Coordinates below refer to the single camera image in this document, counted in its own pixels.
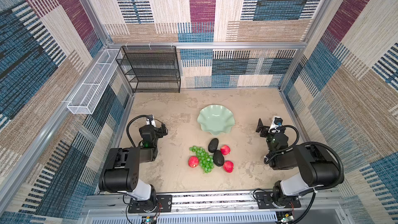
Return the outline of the red apple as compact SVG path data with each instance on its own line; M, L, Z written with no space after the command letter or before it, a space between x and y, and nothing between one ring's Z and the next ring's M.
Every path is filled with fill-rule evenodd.
M188 160L188 166L191 168L196 168L200 164L198 157L191 156Z
M226 156L226 155L230 154L231 148L230 148L228 145L223 145L223 146L220 148L220 151L221 151L221 153L222 153L224 156Z
M234 163L231 161L225 161L223 164L223 169L227 172L227 173L232 173L234 170Z

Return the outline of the dark avocado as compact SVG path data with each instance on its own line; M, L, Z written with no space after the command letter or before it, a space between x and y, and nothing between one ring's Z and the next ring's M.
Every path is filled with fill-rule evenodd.
M224 165L225 159L220 150L216 150L213 154L213 162L216 166L222 167Z
M219 145L219 140L217 138L212 139L208 144L208 151L210 153L215 153L218 149L218 145Z

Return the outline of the green grape bunch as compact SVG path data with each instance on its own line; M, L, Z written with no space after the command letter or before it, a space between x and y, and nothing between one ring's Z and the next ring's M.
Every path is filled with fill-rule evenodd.
M198 157L200 164L197 167L200 167L205 174L210 173L213 170L213 157L203 147L192 146L189 150L194 154L193 156Z

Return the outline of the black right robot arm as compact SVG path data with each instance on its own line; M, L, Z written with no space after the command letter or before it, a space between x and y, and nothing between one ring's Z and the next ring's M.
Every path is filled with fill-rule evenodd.
M275 116L270 126L258 121L256 132L266 139L268 153L264 164L275 171L298 168L292 177L277 181L261 201L275 208L293 206L298 198L336 187L344 181L344 166L339 155L319 142L299 143L300 132Z

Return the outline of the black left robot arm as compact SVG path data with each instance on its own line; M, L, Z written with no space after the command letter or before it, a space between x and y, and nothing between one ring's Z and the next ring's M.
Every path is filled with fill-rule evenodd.
M168 134L165 124L159 128L152 124L139 128L142 145L130 148L112 148L99 176L101 192L123 194L131 198L129 206L141 212L161 208L153 185L139 178L140 164L154 162L158 156L158 140Z

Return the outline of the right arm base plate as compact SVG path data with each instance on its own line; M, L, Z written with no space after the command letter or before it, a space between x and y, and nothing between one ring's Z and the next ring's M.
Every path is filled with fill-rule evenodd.
M300 208L301 203L298 197L289 197L285 195L274 196L272 192L258 191L254 194L259 209L277 209L277 208Z

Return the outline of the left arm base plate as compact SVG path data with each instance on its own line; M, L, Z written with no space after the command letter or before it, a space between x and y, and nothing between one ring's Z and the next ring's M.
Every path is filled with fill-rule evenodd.
M159 195L150 197L146 201L130 200L127 208L129 214L155 214L160 212L169 213L172 209L173 196L172 195Z

